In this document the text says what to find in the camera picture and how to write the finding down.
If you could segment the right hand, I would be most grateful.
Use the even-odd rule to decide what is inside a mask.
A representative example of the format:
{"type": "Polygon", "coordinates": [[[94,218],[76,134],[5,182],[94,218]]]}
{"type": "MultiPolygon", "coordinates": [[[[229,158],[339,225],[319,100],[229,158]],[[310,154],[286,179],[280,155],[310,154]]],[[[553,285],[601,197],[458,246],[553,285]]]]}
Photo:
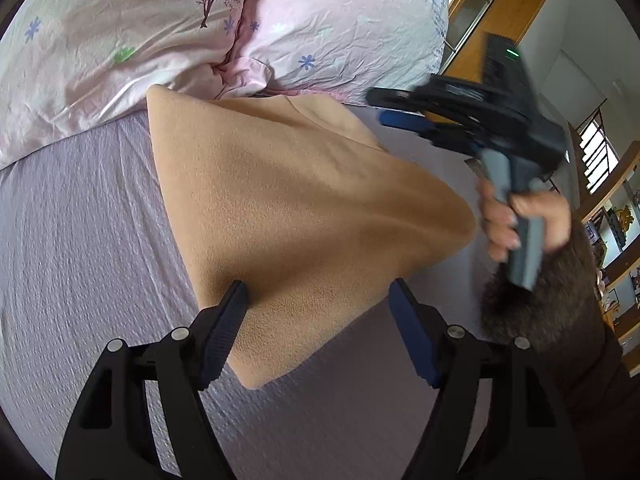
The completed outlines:
{"type": "Polygon", "coordinates": [[[568,201],[558,192],[512,195],[505,204],[495,198],[494,187],[486,178],[478,181],[477,189],[483,230],[488,239],[488,255],[495,262],[506,262],[509,252],[521,247],[520,236],[516,232],[520,220],[542,221],[542,248],[546,254],[556,252],[570,240],[572,212],[568,201]]]}

